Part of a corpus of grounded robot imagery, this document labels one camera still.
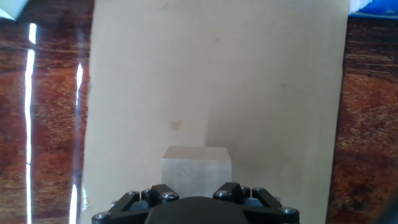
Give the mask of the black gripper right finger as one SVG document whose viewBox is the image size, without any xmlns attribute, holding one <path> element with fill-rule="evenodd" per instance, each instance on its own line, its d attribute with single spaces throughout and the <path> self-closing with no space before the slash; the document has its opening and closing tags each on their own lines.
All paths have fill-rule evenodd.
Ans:
<svg viewBox="0 0 398 224">
<path fill-rule="evenodd" d="M 213 193 L 213 199 L 237 205 L 249 223 L 299 223 L 299 211 L 283 206 L 264 187 L 250 188 L 226 182 Z"/>
</svg>

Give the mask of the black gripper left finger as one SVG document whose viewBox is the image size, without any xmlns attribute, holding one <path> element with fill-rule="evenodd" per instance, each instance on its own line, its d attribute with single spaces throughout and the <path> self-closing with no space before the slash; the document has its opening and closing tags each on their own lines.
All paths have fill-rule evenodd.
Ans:
<svg viewBox="0 0 398 224">
<path fill-rule="evenodd" d="M 125 193 L 113 206 L 92 216 L 92 224 L 143 224 L 153 208 L 179 199 L 165 184 L 153 185 L 141 192 Z"/>
</svg>

